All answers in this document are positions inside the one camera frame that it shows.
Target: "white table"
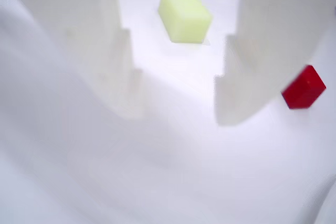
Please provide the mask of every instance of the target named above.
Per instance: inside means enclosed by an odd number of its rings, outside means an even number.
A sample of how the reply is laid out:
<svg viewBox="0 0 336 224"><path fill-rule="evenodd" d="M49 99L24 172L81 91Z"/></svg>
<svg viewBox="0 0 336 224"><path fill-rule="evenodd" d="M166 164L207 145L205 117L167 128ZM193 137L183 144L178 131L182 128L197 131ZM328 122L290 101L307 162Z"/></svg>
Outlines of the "white table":
<svg viewBox="0 0 336 224"><path fill-rule="evenodd" d="M57 192L59 204L68 203L66 208L89 202L85 197L70 201L83 193L62 188L67 180L58 181L57 176L65 171L107 207L115 223L294 221L310 193L336 171L336 23L313 61L327 90L312 108L290 111L279 94L241 125L218 127L213 77L222 73L224 38L235 29L238 0L202 1L214 14L205 43L178 45L170 43L161 24L159 0L120 0L123 25L132 32L135 63L146 75L148 114L142 121L126 122L111 114L74 73L59 65L37 68L34 74L43 78L23 78L8 70L13 67L9 57L0 58L0 73L10 77L0 76L6 80L0 82L1 105L6 105L0 117L6 158L0 168L7 175L0 181L0 195L2 204L20 215L7 223L39 223L40 215L29 213L38 213L39 204L47 202L49 207L42 210L46 219L57 215L62 223L75 223L76 211L69 208L72 217L55 213L58 201L44 196ZM48 54L45 59L56 62ZM24 64L17 69L30 73ZM44 85L51 80L54 85ZM25 130L23 136L18 129ZM33 182L17 175L22 169ZM11 193L40 188L36 177L47 186L34 200ZM335 199L333 190L319 223L335 222ZM0 217L10 216L2 212Z"/></svg>

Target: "yellow sponge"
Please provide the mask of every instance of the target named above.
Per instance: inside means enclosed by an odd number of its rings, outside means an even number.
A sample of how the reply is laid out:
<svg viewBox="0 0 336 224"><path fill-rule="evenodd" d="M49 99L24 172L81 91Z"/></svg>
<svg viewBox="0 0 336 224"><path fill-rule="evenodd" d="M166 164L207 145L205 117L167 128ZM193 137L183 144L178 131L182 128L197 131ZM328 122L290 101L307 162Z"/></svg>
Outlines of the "yellow sponge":
<svg viewBox="0 0 336 224"><path fill-rule="evenodd" d="M159 14L172 42L202 43L212 21L200 0L161 0Z"/></svg>

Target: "red block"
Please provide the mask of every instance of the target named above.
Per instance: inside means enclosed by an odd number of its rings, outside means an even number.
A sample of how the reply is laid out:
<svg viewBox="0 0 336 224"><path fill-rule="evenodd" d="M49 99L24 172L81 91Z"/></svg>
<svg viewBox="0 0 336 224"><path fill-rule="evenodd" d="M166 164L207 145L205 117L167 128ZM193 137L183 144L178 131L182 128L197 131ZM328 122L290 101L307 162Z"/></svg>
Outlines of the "red block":
<svg viewBox="0 0 336 224"><path fill-rule="evenodd" d="M309 108L326 89L314 67L307 65L282 96L290 109Z"/></svg>

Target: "plastic block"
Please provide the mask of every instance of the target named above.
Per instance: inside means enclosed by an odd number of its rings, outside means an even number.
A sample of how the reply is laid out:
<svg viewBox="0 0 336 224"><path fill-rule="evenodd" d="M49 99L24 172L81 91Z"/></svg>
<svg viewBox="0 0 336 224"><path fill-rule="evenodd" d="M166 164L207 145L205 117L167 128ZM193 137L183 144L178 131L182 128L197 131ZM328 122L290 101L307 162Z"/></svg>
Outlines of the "plastic block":
<svg viewBox="0 0 336 224"><path fill-rule="evenodd" d="M308 65L282 92L282 96L290 109L306 109L314 103L325 89L326 86L314 67Z"/></svg>
<svg viewBox="0 0 336 224"><path fill-rule="evenodd" d="M159 14L172 42L202 43L212 21L200 0L161 0Z"/></svg>

